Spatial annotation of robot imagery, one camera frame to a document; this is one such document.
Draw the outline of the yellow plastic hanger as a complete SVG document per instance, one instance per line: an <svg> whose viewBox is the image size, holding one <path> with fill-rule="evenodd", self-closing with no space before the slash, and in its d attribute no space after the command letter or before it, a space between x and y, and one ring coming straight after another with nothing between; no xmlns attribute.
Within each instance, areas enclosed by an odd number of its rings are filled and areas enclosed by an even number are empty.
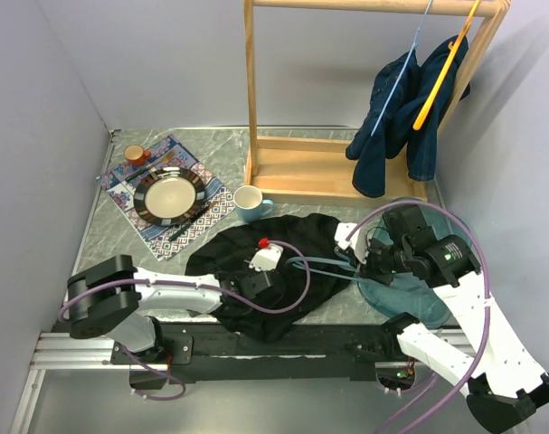
<svg viewBox="0 0 549 434"><path fill-rule="evenodd" d="M474 2L474 4L472 5L470 11L469 11L469 14L467 16L467 19L466 19L466 22L463 26L463 28L461 29L459 35L457 36L457 38L455 39L454 42L451 42L449 47L450 47L450 52L449 52L449 55L446 59L446 61L444 62L441 70L440 70L440 74L438 76L438 78L436 79L432 89L431 89L431 92L430 94L428 95L426 101L424 102L417 118L415 119L413 125L412 125L412 128L415 130L415 131L418 131L422 128L426 118L428 117L430 111L431 111L431 108L434 104L434 101L435 99L437 98L437 95L440 91L440 88L443 84L443 82L445 81L445 78L450 70L450 66L451 64L453 63L458 51L459 51L459 47L462 43L462 41L465 39L465 37L467 36L468 32L469 32L469 29L471 27L471 23L472 23L472 20L474 18L474 15L475 15L475 12L477 11L478 9L478 6L480 4L480 0L476 0Z"/></svg>

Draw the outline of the dark denim skirt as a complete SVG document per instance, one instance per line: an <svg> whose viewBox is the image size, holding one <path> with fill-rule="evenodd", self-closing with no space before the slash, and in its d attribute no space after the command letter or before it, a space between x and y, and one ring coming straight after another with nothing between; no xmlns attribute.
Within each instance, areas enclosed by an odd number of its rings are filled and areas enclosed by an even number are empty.
<svg viewBox="0 0 549 434"><path fill-rule="evenodd" d="M415 66L402 105L394 112L387 128L387 156L393 158L406 147L408 175L414 181L430 181L435 175L438 128L450 102L459 66L468 52L468 40L460 43L422 127L415 130L413 123L430 95L455 41L454 36L450 37L431 52L422 65Z"/></svg>

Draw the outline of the teal plastic hanger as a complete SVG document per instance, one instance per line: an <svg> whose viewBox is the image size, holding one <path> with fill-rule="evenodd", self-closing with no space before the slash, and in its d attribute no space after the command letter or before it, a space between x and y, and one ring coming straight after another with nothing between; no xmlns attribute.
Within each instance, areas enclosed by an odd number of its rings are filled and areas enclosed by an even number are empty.
<svg viewBox="0 0 549 434"><path fill-rule="evenodd" d="M295 269L300 269L306 271L306 266L309 266L311 273L316 273L318 275L324 275L331 278L339 278L342 280L354 281L354 282L368 282L368 279L362 278L358 273L356 268L349 261L349 257L345 253L341 253L339 248L334 249L336 259L322 258L322 257L312 257L306 256L306 263L298 257L292 257L287 259L285 266L291 266ZM342 273L336 273L328 270L314 268L313 265L322 264L326 266L337 267L342 270Z"/></svg>

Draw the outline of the black garment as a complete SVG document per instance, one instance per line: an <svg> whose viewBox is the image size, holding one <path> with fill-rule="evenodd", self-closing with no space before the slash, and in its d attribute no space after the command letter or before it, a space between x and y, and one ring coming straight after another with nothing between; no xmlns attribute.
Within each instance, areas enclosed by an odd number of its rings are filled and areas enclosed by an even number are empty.
<svg viewBox="0 0 549 434"><path fill-rule="evenodd" d="M248 270L248 262L263 238L288 242L304 256L331 259L335 256L334 236L338 224L339 220L333 216L311 213L306 217L283 215L231 227L219 232L190 255L185 274L202 276L215 275L222 270ZM341 269L332 266L316 265L314 268L342 273ZM272 343L286 334L294 322L322 306L348 285L347 280L312 273L306 297L289 312L270 315L227 297L212 316L230 332L240 332L256 341Z"/></svg>

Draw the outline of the light blue wire hanger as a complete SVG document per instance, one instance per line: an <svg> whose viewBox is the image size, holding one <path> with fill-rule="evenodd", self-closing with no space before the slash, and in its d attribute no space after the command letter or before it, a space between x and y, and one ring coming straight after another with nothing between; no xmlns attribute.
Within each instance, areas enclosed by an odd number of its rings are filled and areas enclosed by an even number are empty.
<svg viewBox="0 0 549 434"><path fill-rule="evenodd" d="M419 40L419 38L420 38L421 28L423 27L424 21L425 21L427 15L429 14L429 11L430 11L430 9L431 9L432 4L433 4L433 0L430 0L430 1L427 3L427 5L426 5L426 8L425 8L424 13L423 13L422 18L421 18L421 22L420 22L420 24L419 24L419 26L418 26L418 28L417 28L417 30L416 30L416 33L415 33L415 35L414 35L414 38L413 38L413 41L412 41L411 48L410 48L410 50L409 50L408 53L407 53L406 59L405 59L403 65L402 65L402 67L401 67L401 70L399 71L399 74L397 75L396 80L395 80L395 82L394 82L394 84L393 84L393 86L392 86L392 88L391 88L391 91L390 91L390 93L389 93L389 95L388 95L386 101L384 102L383 107L382 107L382 110L381 110L381 112L380 112L380 114L379 114L379 116L378 116L378 118L377 118L377 120L376 120L376 122L375 122L375 124L374 124L374 128L373 128L373 130L372 130L372 132L371 132L371 137L374 136L374 133L375 133L376 129L377 129L377 128L379 127L379 125L381 124L382 119L383 119L383 116L384 116L384 113L385 113L385 111L387 110L388 105L389 105L389 103L390 103L390 101L391 101L391 99L392 99L392 97L393 97L393 94L395 93L396 88L397 88L397 86L399 85L399 83L400 83L400 81L401 81L401 78L402 78L403 74L405 73L405 71L406 71L406 69L407 69L407 66L408 66L408 64L409 64L409 62L410 62L410 59L411 59L412 55L416 52L416 49L417 49L418 44L419 44L419 43L418 43L418 40Z"/></svg>

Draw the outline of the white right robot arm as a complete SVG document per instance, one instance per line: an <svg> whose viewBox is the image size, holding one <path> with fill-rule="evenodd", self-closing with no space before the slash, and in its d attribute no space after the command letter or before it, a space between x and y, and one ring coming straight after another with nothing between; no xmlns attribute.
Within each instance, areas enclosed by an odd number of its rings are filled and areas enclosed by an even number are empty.
<svg viewBox="0 0 549 434"><path fill-rule="evenodd" d="M426 222L427 203L401 200L378 209L391 244L369 240L357 224L336 243L352 250L363 276L388 285L411 273L431 288L457 320L475 350L469 356L443 341L415 316L402 313L384 324L380 340L387 358L405 355L451 384L450 392L408 433L461 394L474 419L489 433L504 433L549 403L549 372L526 350L492 297L487 262L475 240L443 238Z"/></svg>

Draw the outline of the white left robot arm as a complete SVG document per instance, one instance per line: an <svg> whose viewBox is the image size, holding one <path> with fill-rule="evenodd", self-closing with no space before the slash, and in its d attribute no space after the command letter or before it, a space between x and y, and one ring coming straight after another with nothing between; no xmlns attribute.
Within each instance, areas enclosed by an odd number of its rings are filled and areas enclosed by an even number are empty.
<svg viewBox="0 0 549 434"><path fill-rule="evenodd" d="M180 276L136 267L131 256L118 255L68 279L60 320L69 324L73 339L105 335L142 362L154 363L162 357L165 341L159 321L145 316L146 311L238 318L253 310L250 303L274 309L284 292L282 277L273 268Z"/></svg>

